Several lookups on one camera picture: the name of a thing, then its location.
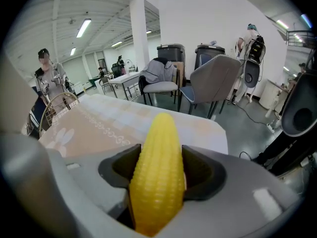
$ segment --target trash can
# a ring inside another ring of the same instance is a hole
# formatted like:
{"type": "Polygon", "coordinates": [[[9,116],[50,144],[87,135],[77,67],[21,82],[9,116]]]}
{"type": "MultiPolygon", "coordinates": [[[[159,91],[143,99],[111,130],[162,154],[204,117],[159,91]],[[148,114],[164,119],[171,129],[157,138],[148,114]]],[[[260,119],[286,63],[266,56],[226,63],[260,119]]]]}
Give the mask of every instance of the trash can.
{"type": "Polygon", "coordinates": [[[157,50],[159,58],[185,62],[185,48],[181,44],[160,45],[157,50]]]}
{"type": "Polygon", "coordinates": [[[196,62],[195,62],[195,69],[199,66],[205,64],[216,55],[224,55],[225,49],[219,46],[210,46],[208,44],[200,44],[195,49],[196,53],[196,62]]]}

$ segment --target wire basket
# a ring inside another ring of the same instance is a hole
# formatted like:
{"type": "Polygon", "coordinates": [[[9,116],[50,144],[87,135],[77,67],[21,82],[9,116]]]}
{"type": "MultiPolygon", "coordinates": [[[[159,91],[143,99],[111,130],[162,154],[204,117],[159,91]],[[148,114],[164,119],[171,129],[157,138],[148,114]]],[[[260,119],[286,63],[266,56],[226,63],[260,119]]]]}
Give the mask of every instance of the wire basket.
{"type": "Polygon", "coordinates": [[[46,106],[42,115],[39,129],[40,137],[44,134],[43,127],[47,130],[48,127],[56,124],[63,115],[78,104],[78,98],[72,93],[67,92],[56,95],[46,106]]]}

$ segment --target beige tablecloth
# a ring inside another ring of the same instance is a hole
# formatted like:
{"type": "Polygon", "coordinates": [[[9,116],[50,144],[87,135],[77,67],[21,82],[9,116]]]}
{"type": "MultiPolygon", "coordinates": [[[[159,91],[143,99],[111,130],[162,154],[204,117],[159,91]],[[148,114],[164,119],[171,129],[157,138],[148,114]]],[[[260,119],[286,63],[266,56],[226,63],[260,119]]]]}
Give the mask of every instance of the beige tablecloth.
{"type": "Polygon", "coordinates": [[[39,141],[63,157],[143,144],[153,118],[161,112],[173,116],[181,144],[228,154],[225,131],[215,121],[100,94],[85,96],[39,141]]]}

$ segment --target corn cob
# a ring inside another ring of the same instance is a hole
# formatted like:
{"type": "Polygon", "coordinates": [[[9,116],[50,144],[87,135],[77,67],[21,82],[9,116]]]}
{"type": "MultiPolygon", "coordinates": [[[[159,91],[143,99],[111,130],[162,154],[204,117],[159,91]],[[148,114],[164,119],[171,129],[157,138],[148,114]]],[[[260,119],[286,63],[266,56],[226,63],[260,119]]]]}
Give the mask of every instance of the corn cob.
{"type": "Polygon", "coordinates": [[[135,230],[158,233],[183,205],[184,169],[171,115],[158,114],[150,127],[129,191],[135,230]]]}

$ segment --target white shirt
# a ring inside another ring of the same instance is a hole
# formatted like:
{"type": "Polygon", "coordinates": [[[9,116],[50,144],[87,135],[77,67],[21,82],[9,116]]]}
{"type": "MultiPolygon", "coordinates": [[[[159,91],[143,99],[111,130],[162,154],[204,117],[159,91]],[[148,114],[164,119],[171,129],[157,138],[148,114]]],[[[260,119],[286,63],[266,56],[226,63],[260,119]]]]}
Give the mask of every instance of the white shirt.
{"type": "Polygon", "coordinates": [[[243,39],[243,43],[242,43],[242,50],[241,50],[240,56],[238,57],[239,60],[248,59],[251,46],[253,42],[257,39],[257,36],[258,36],[258,33],[255,30],[251,29],[251,30],[247,30],[244,37],[240,37],[241,39],[243,39]]]}

